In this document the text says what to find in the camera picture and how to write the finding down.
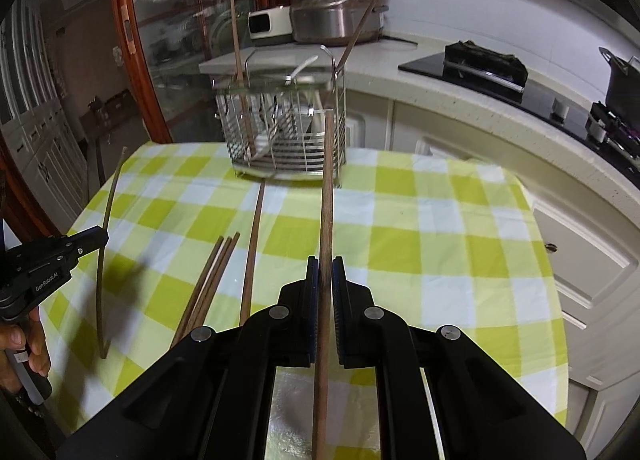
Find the left hand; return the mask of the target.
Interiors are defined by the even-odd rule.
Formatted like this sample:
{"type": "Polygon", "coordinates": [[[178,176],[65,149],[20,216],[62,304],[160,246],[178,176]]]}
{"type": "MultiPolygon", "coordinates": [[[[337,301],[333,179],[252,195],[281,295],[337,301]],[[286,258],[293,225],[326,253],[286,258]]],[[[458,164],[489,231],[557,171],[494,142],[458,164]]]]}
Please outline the left hand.
{"type": "Polygon", "coordinates": [[[43,378],[49,376],[51,361],[38,306],[29,312],[28,318],[23,324],[17,326],[2,323],[0,325],[0,348],[0,384],[2,391],[16,394],[22,387],[20,379],[18,379],[9,364],[6,350],[9,352],[29,350],[27,364],[30,370],[38,373],[39,376],[43,376],[43,378]]]}

